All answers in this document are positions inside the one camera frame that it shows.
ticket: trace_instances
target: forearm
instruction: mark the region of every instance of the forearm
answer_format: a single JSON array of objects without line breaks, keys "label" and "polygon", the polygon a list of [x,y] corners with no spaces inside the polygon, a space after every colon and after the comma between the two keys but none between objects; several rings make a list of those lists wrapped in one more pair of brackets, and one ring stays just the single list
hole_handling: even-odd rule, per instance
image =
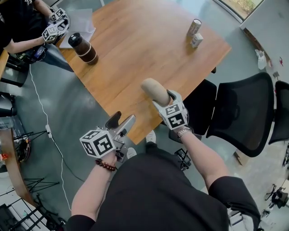
[{"label": "forearm", "polygon": [[196,169],[204,178],[207,188],[216,179],[229,175],[229,171],[218,153],[203,144],[193,133],[185,133],[181,137],[181,141],[188,150]]},{"label": "forearm", "polygon": [[46,3],[43,2],[42,0],[36,0],[34,2],[34,8],[47,17],[52,15],[52,11],[49,9]]},{"label": "forearm", "polygon": [[10,54],[20,53],[26,50],[29,50],[35,46],[39,46],[44,43],[42,37],[21,41],[21,42],[11,42],[7,47],[4,49],[7,50]]},{"label": "forearm", "polygon": [[[115,151],[105,155],[102,160],[114,165],[116,162]],[[85,215],[96,220],[96,213],[103,201],[105,188],[111,172],[103,167],[96,165],[87,180],[76,193],[71,208],[73,215]]]}]

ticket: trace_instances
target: sneaker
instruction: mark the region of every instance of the sneaker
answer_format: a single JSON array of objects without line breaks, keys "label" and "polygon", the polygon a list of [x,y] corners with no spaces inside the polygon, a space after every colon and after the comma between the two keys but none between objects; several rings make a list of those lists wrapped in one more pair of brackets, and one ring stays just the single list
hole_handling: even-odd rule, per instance
[{"label": "sneaker", "polygon": [[135,149],[134,148],[128,148],[126,156],[127,156],[127,159],[130,159],[130,158],[136,156]]},{"label": "sneaker", "polygon": [[157,137],[155,136],[155,133],[154,131],[152,130],[146,137],[146,142],[153,142],[153,143],[156,143],[156,140],[157,140]]}]

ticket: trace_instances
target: can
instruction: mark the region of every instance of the can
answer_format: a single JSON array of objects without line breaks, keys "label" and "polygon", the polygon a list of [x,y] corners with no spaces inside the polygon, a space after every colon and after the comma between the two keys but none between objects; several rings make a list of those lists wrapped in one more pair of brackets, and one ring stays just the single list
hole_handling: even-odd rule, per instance
[{"label": "can", "polygon": [[194,21],[191,23],[191,26],[187,35],[192,37],[194,34],[197,34],[201,25],[202,25],[202,22],[200,20],[194,19]]},{"label": "can", "polygon": [[197,48],[202,41],[203,41],[203,36],[201,36],[201,34],[194,34],[193,39],[191,41],[191,46],[193,48]]}]

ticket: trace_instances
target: black mesh chair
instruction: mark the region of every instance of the black mesh chair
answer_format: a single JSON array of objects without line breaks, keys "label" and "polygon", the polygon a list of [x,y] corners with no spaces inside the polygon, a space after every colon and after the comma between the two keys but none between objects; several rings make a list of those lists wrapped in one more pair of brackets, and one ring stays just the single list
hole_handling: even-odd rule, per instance
[{"label": "black mesh chair", "polygon": [[289,84],[277,81],[275,125],[269,144],[289,139]]},{"label": "black mesh chair", "polygon": [[249,157],[259,155],[274,117],[274,89],[269,74],[221,83],[217,98],[216,93],[217,87],[204,80],[184,100],[189,126],[199,135],[208,130],[206,137],[220,137]]}]

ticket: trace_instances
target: black bottle cap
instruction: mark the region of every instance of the black bottle cap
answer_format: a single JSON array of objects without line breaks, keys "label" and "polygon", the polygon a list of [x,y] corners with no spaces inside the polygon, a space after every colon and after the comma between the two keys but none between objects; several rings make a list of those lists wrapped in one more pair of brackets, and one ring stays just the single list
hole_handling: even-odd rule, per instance
[{"label": "black bottle cap", "polygon": [[82,38],[82,36],[79,33],[74,33],[68,39],[68,43],[72,47],[78,46],[82,41],[83,41],[83,38]]}]

